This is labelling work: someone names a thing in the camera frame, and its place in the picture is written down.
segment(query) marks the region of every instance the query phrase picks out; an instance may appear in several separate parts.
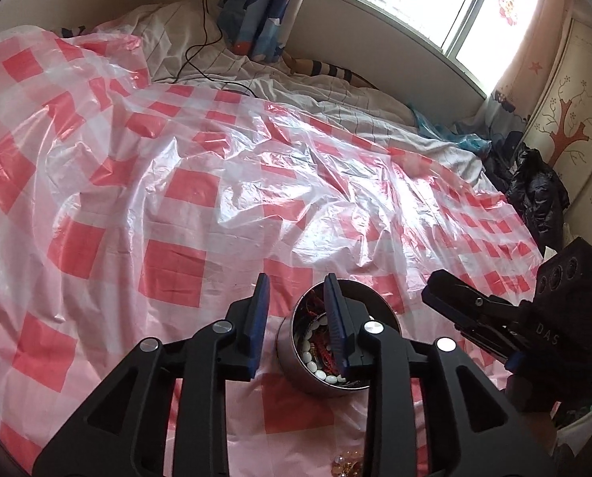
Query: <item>star print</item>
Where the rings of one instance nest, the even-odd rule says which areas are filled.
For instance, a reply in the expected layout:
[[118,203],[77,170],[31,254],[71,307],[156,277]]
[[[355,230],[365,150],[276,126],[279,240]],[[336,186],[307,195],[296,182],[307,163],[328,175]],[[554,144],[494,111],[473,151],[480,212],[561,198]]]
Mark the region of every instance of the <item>star print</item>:
[[537,75],[539,75],[539,70],[542,70],[542,69],[543,69],[543,66],[541,66],[541,65],[539,64],[539,61],[537,61],[537,62],[535,62],[535,63],[532,63],[532,64],[530,65],[530,67],[528,68],[528,70],[532,70],[532,71],[533,71],[534,73],[536,73]]

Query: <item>red and white checkered tablecloth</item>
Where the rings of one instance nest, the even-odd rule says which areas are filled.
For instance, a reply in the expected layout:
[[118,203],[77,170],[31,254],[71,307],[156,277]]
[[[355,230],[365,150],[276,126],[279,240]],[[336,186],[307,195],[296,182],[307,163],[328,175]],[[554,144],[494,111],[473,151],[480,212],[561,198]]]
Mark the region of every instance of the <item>red and white checkered tablecloth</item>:
[[191,336],[262,271],[261,368],[227,388],[233,476],[327,477],[362,442],[365,401],[299,393],[274,353],[328,272],[380,292],[407,336],[454,336],[501,384],[420,298],[440,268],[532,296],[542,259],[501,194],[289,106],[150,84],[139,41],[0,34],[0,437],[22,465],[140,339]]

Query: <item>blue curtain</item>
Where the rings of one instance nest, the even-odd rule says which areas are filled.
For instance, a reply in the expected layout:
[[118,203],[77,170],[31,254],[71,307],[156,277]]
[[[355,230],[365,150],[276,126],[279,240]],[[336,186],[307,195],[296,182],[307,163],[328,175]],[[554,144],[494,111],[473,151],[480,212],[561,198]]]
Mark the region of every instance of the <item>blue curtain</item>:
[[217,24],[230,49],[256,62],[278,61],[302,0],[221,0]]

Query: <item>black stripe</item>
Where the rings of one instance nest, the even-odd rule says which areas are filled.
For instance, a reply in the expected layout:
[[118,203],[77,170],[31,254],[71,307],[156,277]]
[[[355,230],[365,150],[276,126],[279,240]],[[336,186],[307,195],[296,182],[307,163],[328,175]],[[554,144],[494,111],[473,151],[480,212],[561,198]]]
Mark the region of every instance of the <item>black stripe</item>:
[[311,76],[320,75],[320,71],[323,69],[323,63],[320,61],[312,61]]

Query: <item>curtain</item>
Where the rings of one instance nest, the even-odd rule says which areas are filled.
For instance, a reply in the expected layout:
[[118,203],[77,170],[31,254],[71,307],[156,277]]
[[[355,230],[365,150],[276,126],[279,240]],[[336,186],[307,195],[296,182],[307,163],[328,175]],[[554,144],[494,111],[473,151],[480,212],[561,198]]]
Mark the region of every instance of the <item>curtain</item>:
[[303,0],[221,0],[219,28],[232,52],[277,62]]
[[492,153],[512,164],[530,116],[561,60],[574,0],[537,0],[532,22],[504,75],[475,117],[457,122],[460,134],[492,141]]

